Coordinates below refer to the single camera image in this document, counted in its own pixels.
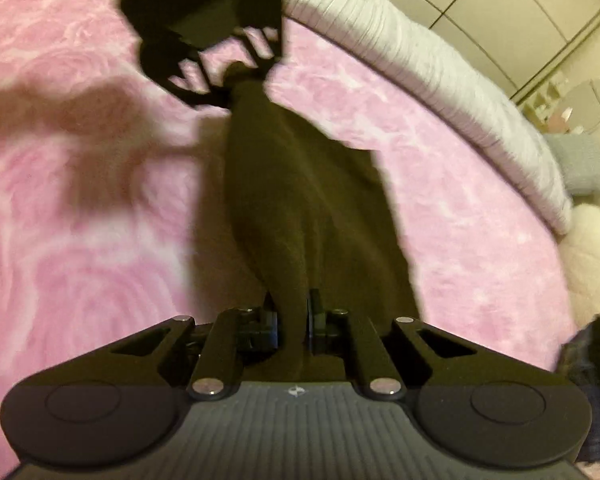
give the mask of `white blanket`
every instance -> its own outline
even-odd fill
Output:
[[[558,234],[568,231],[571,200],[541,135],[442,38],[389,0],[286,0],[285,7],[420,98],[482,150]]]
[[[560,242],[560,259],[579,329],[600,314],[600,207],[583,203],[573,211],[573,227]]]

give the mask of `gray cushion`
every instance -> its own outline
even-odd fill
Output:
[[[546,134],[549,148],[558,161],[564,187],[572,196],[600,194],[600,145],[581,134]]]

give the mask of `white pillow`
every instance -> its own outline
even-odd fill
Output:
[[[558,234],[568,231],[571,199],[541,134],[442,38],[389,0],[285,0],[285,12],[419,97],[477,146]]]

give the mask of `black device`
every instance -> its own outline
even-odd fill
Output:
[[[228,91],[211,82],[200,56],[216,44],[240,41],[263,79],[283,57],[282,0],[120,0],[120,9],[142,39],[142,71],[190,106],[230,106]],[[270,56],[258,54],[253,33]],[[207,91],[174,83],[173,78],[186,80],[181,67],[186,60],[197,64]]]
[[[263,79],[283,57],[282,0],[120,8],[142,39],[142,70],[192,106],[231,106],[206,73],[209,47],[237,38]],[[173,82],[186,60],[207,91]],[[309,291],[306,352],[342,360],[345,378],[243,380],[284,342],[268,296],[212,324],[176,316],[24,379],[0,408],[21,462],[8,478],[585,478],[573,461],[591,412],[573,383],[417,319],[379,334],[369,319],[326,307]]]

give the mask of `silver rivet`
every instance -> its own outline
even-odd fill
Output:
[[[224,383],[220,379],[206,377],[204,379],[198,379],[191,387],[197,394],[214,396],[224,389]]]
[[[393,395],[398,393],[402,388],[400,381],[396,381],[395,379],[391,379],[389,377],[380,377],[379,379],[374,379],[371,381],[369,387],[373,393],[381,395]]]

